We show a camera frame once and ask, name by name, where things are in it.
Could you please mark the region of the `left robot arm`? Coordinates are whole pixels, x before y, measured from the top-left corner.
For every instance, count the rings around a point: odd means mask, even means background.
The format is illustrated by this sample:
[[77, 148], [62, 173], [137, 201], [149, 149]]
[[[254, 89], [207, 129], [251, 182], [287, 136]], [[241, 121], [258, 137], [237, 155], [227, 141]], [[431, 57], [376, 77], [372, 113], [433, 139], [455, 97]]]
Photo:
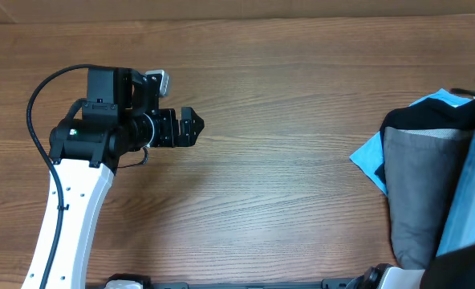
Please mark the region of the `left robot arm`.
[[[44, 149], [32, 123], [39, 93], [69, 71], [87, 70], [87, 94], [51, 130]], [[163, 70], [140, 73], [93, 64], [65, 67], [45, 78], [26, 107], [26, 125], [50, 174], [46, 211], [25, 288], [85, 288], [99, 213], [126, 153], [191, 147], [205, 127], [191, 107], [159, 107], [170, 79]]]

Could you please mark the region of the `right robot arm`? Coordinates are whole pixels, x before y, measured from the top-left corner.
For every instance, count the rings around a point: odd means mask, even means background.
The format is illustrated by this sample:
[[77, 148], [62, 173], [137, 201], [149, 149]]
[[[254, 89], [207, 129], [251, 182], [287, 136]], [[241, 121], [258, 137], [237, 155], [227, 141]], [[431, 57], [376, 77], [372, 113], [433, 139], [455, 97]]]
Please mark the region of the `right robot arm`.
[[475, 90], [390, 111], [351, 161], [387, 198], [394, 264], [337, 288], [475, 288]]

